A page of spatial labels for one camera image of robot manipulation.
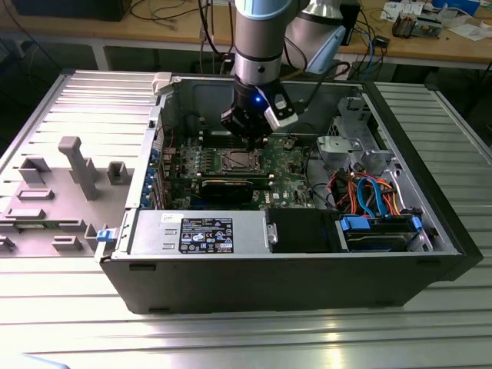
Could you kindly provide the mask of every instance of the wooden tabletop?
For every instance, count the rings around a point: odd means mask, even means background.
[[[387,55],[398,58],[437,59],[453,62],[489,63],[492,60],[492,39],[484,38],[480,41],[471,41],[459,36],[447,29],[443,29],[439,38],[398,38],[393,37],[391,28],[393,22],[379,19],[381,8],[385,0],[362,0],[364,14],[369,24],[377,35],[390,39]],[[479,18],[492,18],[492,11],[480,7],[475,14]],[[470,23],[478,25],[481,20],[470,20]],[[360,34],[352,37],[349,46],[340,49],[339,52],[364,54],[367,47],[364,45]]]
[[[179,4],[179,0],[153,0],[153,6],[169,6]],[[444,29],[439,38],[395,38],[391,35],[392,22],[381,21],[379,16],[385,0],[362,0],[364,13],[378,35],[389,38],[390,45],[387,55],[398,58],[434,59],[453,62],[488,63],[492,59],[492,41],[485,38],[471,41]],[[18,22],[33,35],[59,35],[90,38],[116,38],[127,40],[145,40],[159,42],[199,43],[200,17],[198,12],[191,12],[176,18],[173,25],[175,31],[152,21],[138,19],[127,13],[121,22],[101,22],[84,19],[25,17],[9,6]],[[176,9],[168,9],[160,13],[169,16],[196,8],[195,0],[188,0]],[[135,8],[135,13],[150,17],[146,2]],[[476,14],[480,18],[492,18],[492,11],[480,8]],[[228,8],[214,8],[215,42],[219,45],[229,45],[231,41]],[[6,14],[0,5],[0,33],[19,32],[18,27]],[[352,38],[349,46],[340,48],[340,53],[364,54],[367,48],[360,35]]]

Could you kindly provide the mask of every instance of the motherboard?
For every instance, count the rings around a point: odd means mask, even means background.
[[[287,135],[253,151],[232,146],[228,140],[211,145],[203,138],[188,138],[177,148],[165,149],[158,171],[164,187],[162,208],[314,207],[304,176],[306,147]]]

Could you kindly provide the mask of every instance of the electronic equipment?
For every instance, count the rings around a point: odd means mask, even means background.
[[[119,22],[131,0],[12,0],[20,15]]]
[[[350,44],[353,30],[355,27],[355,22],[359,16],[359,11],[361,10],[361,4],[358,0],[341,0],[340,3],[340,13],[344,17],[341,24],[345,27],[345,36],[341,44],[347,46]]]
[[[304,124],[249,151],[217,119],[232,78],[154,81],[159,121],[176,123],[148,129],[122,225],[96,251],[131,311],[401,306],[481,259],[372,83],[322,85]]]
[[[409,38],[437,37],[443,29],[443,25],[435,16],[414,15],[400,12],[393,24],[393,36]]]

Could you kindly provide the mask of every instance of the computer case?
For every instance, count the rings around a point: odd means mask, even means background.
[[[20,15],[119,22],[131,0],[12,0],[12,4]]]

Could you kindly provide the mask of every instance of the floor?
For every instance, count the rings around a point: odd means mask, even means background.
[[[42,47],[62,68],[96,69],[92,52],[83,45],[43,44]],[[58,76],[58,69],[34,44],[25,43],[23,59],[9,56],[0,44],[0,152],[28,119],[52,82]],[[198,53],[183,51],[153,52],[141,48],[109,48],[108,54],[115,70],[122,71],[198,71]],[[469,103],[468,96],[474,94],[481,73],[459,69],[422,68],[401,66],[395,74],[395,65],[384,65],[379,73],[369,73],[367,79],[421,83],[436,85],[454,107],[462,112]],[[205,72],[211,72],[211,65],[205,65]],[[490,120],[492,91],[484,92],[476,108],[467,117],[470,125],[486,141],[492,144],[492,132],[487,129]]]

